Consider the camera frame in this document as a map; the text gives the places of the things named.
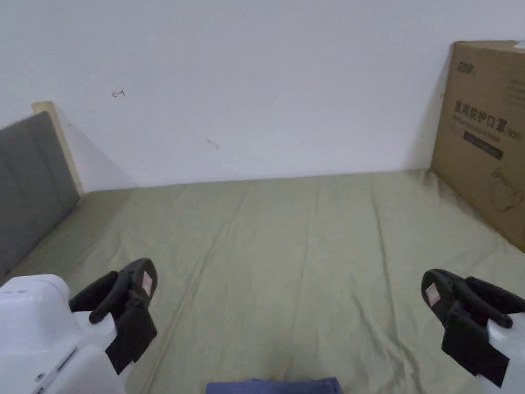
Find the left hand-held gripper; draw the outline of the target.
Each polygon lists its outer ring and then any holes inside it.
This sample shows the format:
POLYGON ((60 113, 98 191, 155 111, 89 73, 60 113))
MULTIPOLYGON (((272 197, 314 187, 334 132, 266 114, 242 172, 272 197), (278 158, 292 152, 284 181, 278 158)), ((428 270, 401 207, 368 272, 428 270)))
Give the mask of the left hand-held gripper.
POLYGON ((1 287, 1 393, 126 393, 157 336, 149 306, 158 284, 150 258, 70 296, 53 274, 1 287))

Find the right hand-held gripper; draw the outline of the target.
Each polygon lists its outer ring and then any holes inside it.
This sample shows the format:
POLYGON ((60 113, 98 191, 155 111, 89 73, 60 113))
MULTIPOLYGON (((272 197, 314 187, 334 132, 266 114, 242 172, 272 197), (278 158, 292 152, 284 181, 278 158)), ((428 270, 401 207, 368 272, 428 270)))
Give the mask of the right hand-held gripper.
POLYGON ((524 393, 524 299, 486 281, 426 271, 421 296, 446 319, 442 350, 479 381, 475 393, 524 393), (466 306, 469 288, 481 308, 466 306))

